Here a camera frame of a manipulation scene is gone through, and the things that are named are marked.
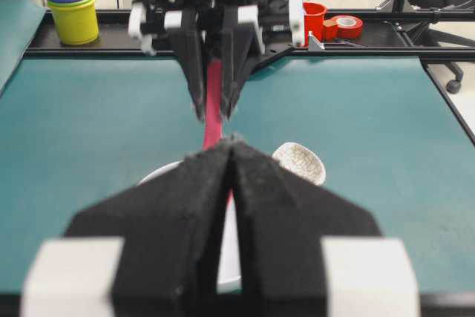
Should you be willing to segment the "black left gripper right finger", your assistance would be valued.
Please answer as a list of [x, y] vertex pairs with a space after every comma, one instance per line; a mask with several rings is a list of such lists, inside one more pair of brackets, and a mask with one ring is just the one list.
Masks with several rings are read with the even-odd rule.
[[247, 312], [325, 316], [321, 238], [379, 237], [375, 218], [243, 142], [232, 144], [230, 167]]

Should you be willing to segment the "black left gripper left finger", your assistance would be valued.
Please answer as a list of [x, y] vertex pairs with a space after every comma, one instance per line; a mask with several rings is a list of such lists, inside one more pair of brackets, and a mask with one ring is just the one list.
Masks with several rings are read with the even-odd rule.
[[213, 313], [231, 153], [222, 140], [74, 215], [66, 237], [124, 240], [111, 292], [117, 316]]

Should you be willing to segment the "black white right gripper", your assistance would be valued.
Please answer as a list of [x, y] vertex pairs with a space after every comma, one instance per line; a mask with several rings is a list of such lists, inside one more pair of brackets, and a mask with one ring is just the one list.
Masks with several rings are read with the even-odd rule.
[[264, 30], [284, 31], [304, 45], [303, 0], [133, 0], [128, 34], [154, 54], [152, 42], [167, 37], [186, 77], [199, 121], [204, 120], [206, 81], [202, 37], [221, 28], [220, 112], [230, 118], [240, 92], [265, 53]]

